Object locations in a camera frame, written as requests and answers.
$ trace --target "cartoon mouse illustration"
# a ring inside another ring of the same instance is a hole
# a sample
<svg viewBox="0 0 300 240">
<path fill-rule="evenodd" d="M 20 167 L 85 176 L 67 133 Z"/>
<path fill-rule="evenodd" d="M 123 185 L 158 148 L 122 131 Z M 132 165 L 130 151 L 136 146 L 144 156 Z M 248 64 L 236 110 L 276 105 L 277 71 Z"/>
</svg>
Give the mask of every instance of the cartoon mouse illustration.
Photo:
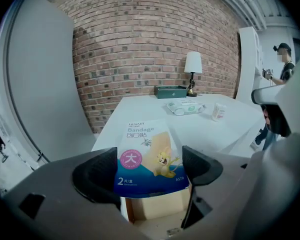
<svg viewBox="0 0 300 240">
<path fill-rule="evenodd" d="M 163 152 L 160 152 L 157 156 L 156 162 L 162 165 L 161 168 L 155 169 L 153 172 L 154 176 L 162 175 L 167 178 L 173 178 L 176 176 L 175 170 L 181 165 L 178 164 L 174 170 L 170 170 L 170 165 L 180 158 L 177 156 L 174 160 L 171 160 L 171 148 L 166 147 Z"/>
<path fill-rule="evenodd" d="M 147 139 L 147 138 L 144 138 L 144 142 L 141 143 L 141 145 L 145 145 L 146 147 L 152 145 L 152 140 L 151 139 Z"/>
</svg>

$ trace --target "red brick wall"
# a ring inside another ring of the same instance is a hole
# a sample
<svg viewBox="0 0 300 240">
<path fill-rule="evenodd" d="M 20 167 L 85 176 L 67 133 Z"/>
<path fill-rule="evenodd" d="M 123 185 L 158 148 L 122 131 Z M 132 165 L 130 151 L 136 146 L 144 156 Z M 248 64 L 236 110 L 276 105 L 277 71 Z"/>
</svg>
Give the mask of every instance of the red brick wall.
<svg viewBox="0 0 300 240">
<path fill-rule="evenodd" d="M 189 84 L 186 54 L 201 53 L 195 91 L 233 97 L 240 20 L 221 0 L 50 0 L 74 19 L 73 67 L 83 109 L 100 132 L 122 97 Z"/>
</svg>

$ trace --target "table lamp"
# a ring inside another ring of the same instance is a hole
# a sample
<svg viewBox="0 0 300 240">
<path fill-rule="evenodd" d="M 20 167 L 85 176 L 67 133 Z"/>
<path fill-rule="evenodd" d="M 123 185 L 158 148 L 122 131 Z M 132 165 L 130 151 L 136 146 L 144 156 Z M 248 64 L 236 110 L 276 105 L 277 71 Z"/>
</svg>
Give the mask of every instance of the table lamp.
<svg viewBox="0 0 300 240">
<path fill-rule="evenodd" d="M 197 97 L 193 88 L 195 87 L 194 73 L 202 74 L 201 54 L 199 52 L 190 51 L 187 53 L 184 72 L 191 73 L 190 84 L 186 95 L 189 97 Z"/>
</svg>

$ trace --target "bandage package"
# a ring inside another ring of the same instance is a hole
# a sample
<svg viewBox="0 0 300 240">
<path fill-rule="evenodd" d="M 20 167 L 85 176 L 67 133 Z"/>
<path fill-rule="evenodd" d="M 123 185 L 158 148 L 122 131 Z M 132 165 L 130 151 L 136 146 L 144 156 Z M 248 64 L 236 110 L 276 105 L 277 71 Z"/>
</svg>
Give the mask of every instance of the bandage package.
<svg viewBox="0 0 300 240">
<path fill-rule="evenodd" d="M 117 167 L 113 190 L 121 197 L 154 197 L 189 186 L 164 120 L 130 122 L 118 146 Z"/>
<path fill-rule="evenodd" d="M 202 104 L 191 99 L 178 99 L 166 104 L 169 110 L 177 116 L 201 113 L 204 110 Z"/>
</svg>

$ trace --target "black cap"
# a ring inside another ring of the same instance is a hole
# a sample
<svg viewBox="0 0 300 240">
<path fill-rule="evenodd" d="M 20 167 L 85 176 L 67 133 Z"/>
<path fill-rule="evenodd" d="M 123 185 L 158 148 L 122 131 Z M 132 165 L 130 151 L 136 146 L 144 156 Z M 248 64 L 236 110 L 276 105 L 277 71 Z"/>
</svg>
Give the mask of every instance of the black cap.
<svg viewBox="0 0 300 240">
<path fill-rule="evenodd" d="M 291 48 L 289 45 L 287 45 L 285 42 L 280 43 L 280 45 L 278 46 L 278 48 L 276 46 L 273 47 L 273 50 L 276 52 L 277 50 L 279 50 L 280 48 L 284 48 L 287 49 L 289 52 L 291 52 Z"/>
</svg>

